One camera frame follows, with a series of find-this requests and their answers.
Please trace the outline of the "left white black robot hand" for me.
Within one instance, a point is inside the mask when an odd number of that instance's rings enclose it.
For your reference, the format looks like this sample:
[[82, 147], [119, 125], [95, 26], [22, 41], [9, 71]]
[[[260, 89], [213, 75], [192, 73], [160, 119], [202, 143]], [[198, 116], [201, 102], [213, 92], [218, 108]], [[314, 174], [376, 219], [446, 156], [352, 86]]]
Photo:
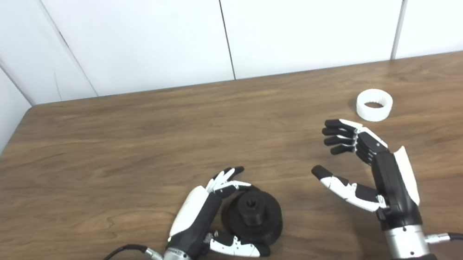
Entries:
[[244, 167], [226, 168], [211, 178], [206, 186], [191, 190], [171, 226], [167, 249], [179, 250], [192, 260], [199, 260], [208, 251], [237, 257], [269, 257], [269, 246], [242, 240], [228, 233], [209, 232], [223, 200], [240, 191], [254, 190], [251, 183], [235, 180]]

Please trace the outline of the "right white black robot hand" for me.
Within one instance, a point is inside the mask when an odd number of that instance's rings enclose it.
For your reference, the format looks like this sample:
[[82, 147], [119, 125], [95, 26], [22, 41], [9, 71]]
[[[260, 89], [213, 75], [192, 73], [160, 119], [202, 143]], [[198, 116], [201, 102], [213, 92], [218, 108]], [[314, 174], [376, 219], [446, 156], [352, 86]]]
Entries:
[[326, 188], [365, 211], [374, 212], [382, 231], [421, 225], [420, 197], [406, 149], [393, 152], [364, 125], [346, 119], [328, 119], [322, 129], [332, 155], [354, 153], [371, 168], [374, 188], [335, 176], [321, 165], [311, 170]]

